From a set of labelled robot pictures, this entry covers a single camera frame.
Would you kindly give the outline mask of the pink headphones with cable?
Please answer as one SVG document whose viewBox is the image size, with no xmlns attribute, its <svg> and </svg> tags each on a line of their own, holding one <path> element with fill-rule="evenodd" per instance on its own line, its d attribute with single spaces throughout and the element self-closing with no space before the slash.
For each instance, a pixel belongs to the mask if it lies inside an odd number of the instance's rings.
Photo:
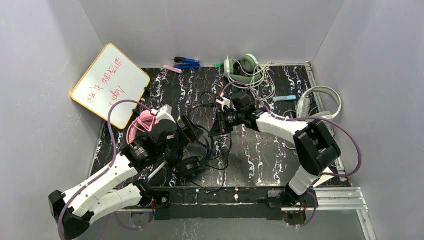
<svg viewBox="0 0 424 240">
<path fill-rule="evenodd" d="M 142 111 L 130 124 L 126 133 L 126 142 L 128 144 L 133 142 L 136 139 L 138 132 L 150 132 L 153 129 L 153 126 L 158 123 L 157 115 L 158 111 L 155 109 Z"/>
</svg>

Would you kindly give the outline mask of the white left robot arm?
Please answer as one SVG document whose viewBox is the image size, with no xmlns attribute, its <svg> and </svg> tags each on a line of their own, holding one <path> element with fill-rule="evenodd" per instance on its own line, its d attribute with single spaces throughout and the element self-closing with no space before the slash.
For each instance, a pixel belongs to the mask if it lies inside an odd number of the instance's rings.
<svg viewBox="0 0 424 240">
<path fill-rule="evenodd" d="M 173 153 L 170 161 L 180 161 L 181 152 L 202 138 L 204 131 L 182 115 L 183 126 L 171 116 L 168 105 L 153 114 L 153 126 L 138 132 L 133 141 L 116 152 L 112 161 L 79 185 L 48 196 L 50 211 L 58 225 L 62 240 L 81 236 L 95 221 L 120 209 L 155 204 L 154 191 L 149 183 L 136 180 L 126 187 L 115 187 Z"/>
</svg>

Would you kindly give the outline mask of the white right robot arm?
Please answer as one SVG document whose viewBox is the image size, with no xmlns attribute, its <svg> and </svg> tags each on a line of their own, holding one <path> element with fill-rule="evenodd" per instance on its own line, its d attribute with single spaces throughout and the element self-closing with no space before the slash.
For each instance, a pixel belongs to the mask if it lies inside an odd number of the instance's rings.
<svg viewBox="0 0 424 240">
<path fill-rule="evenodd" d="M 324 170 L 341 156 L 338 144 L 319 119 L 296 121 L 275 115 L 265 108 L 257 109 L 246 92 L 237 92 L 231 98 L 224 97 L 221 92 L 215 104 L 216 118 L 209 131 L 210 137 L 229 134 L 235 126 L 243 125 L 294 144 L 300 166 L 284 188 L 286 201 L 296 203 Z"/>
</svg>

